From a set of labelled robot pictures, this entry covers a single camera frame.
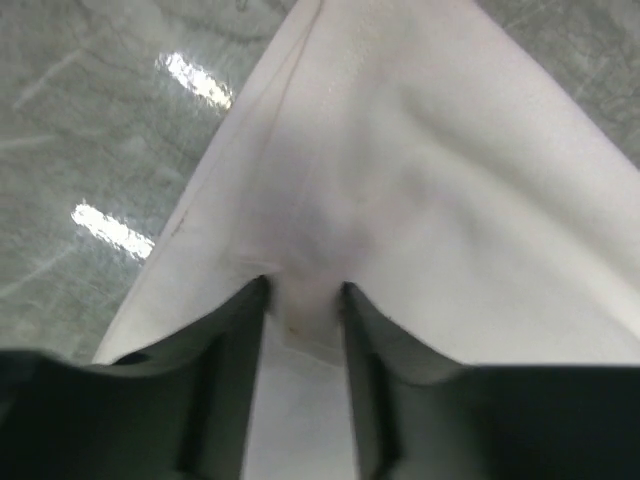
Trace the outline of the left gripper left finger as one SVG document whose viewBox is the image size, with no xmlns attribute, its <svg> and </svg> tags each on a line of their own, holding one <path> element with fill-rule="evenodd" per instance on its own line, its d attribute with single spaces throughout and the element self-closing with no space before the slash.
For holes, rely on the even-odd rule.
<svg viewBox="0 0 640 480">
<path fill-rule="evenodd" d="M 1 353 L 5 479 L 237 479 L 270 283 L 108 365 Z"/>
</svg>

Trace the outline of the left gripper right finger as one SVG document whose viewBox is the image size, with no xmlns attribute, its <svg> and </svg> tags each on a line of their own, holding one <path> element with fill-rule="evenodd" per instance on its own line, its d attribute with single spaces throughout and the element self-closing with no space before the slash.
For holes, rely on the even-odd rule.
<svg viewBox="0 0 640 480">
<path fill-rule="evenodd" d="M 635 479 L 639 370 L 459 363 L 352 283 L 338 313 L 362 479 Z"/>
</svg>

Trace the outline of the cream white t-shirt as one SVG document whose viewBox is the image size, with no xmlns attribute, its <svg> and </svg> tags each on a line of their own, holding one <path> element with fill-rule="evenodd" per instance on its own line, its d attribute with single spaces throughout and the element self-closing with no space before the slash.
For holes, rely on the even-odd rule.
<svg viewBox="0 0 640 480">
<path fill-rule="evenodd" d="M 350 281 L 464 364 L 636 364 L 639 173 L 473 1 L 299 1 L 95 356 L 269 275 L 246 479 L 354 479 Z"/>
</svg>

